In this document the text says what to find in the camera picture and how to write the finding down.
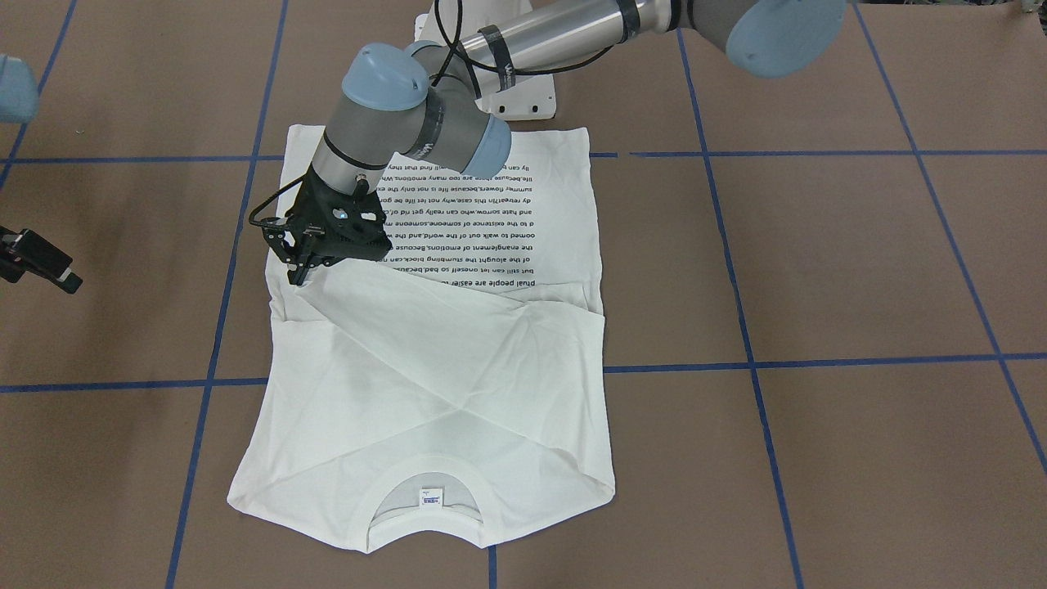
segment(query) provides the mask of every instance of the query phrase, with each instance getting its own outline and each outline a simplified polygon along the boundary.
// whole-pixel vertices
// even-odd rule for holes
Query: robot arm
[[[646,32],[697,30],[735,65],[764,77],[814,61],[840,30],[846,0],[560,0],[453,44],[372,44],[353,61],[342,95],[283,218],[250,222],[300,285],[310,268],[392,248],[376,187],[395,153],[491,178],[509,156],[509,126],[475,99],[524,75]],[[287,233],[293,237],[288,241]]]

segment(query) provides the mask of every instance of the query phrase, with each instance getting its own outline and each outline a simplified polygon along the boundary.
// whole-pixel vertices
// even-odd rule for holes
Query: blue joint cap
[[[40,94],[29,64],[0,55],[0,122],[28,122],[40,109]]]
[[[425,101],[429,74],[402,49],[372,43],[360,49],[341,81],[341,91],[354,103],[375,110],[410,110]]]
[[[727,56],[760,77],[781,77],[821,55],[840,32],[847,0],[760,0],[734,25]]]
[[[415,53],[421,51],[422,49],[424,49],[426,47],[442,47],[442,46],[443,45],[441,45],[440,43],[437,43],[436,41],[429,41],[427,39],[422,39],[421,41],[415,41],[410,45],[407,45],[406,47],[404,47],[403,50],[408,55],[414,55]]]
[[[487,129],[484,130],[484,136],[481,137],[472,159],[462,173],[485,180],[497,176],[509,159],[509,149],[512,145],[513,134],[509,131],[509,124],[492,114],[487,119]]]

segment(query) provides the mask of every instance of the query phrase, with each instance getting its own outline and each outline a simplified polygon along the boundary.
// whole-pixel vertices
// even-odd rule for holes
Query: shirt tag
[[[443,489],[423,489],[418,492],[418,506],[419,507],[443,507],[444,506],[444,490]]]

